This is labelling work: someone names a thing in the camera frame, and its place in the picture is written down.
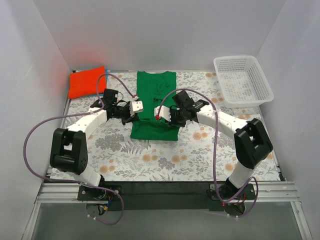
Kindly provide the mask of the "green t shirt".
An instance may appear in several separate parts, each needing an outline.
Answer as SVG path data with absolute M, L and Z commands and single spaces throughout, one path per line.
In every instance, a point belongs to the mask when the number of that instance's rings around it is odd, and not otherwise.
M 136 140 L 177 141 L 179 128 L 169 126 L 162 120 L 156 120 L 154 110 L 164 97 L 177 88 L 177 73 L 137 73 L 137 96 L 143 104 L 143 112 L 138 121 L 132 123 L 130 137 Z

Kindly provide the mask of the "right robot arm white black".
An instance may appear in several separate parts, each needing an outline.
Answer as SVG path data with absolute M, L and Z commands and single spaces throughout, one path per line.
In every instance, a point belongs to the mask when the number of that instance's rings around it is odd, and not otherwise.
M 177 89 L 168 94 L 174 105 L 163 104 L 154 110 L 157 119 L 164 119 L 170 126 L 184 127 L 187 121 L 214 128 L 234 141 L 236 167 L 220 190 L 235 195 L 248 184 L 255 168 L 273 150 L 273 145 L 263 123 L 257 119 L 244 120 L 224 113 L 207 97 L 194 101 L 187 89 Z

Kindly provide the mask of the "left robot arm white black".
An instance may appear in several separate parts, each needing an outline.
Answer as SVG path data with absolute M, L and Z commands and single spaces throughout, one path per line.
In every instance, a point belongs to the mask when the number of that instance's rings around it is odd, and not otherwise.
M 119 92 L 105 89 L 103 97 L 96 100 L 88 109 L 88 114 L 67 128 L 53 132 L 50 166 L 72 176 L 76 181 L 90 186 L 99 186 L 102 176 L 89 166 L 88 138 L 102 124 L 110 119 L 120 119 L 122 124 L 138 119 L 143 111 L 143 103 L 138 96 L 131 101 L 118 100 Z

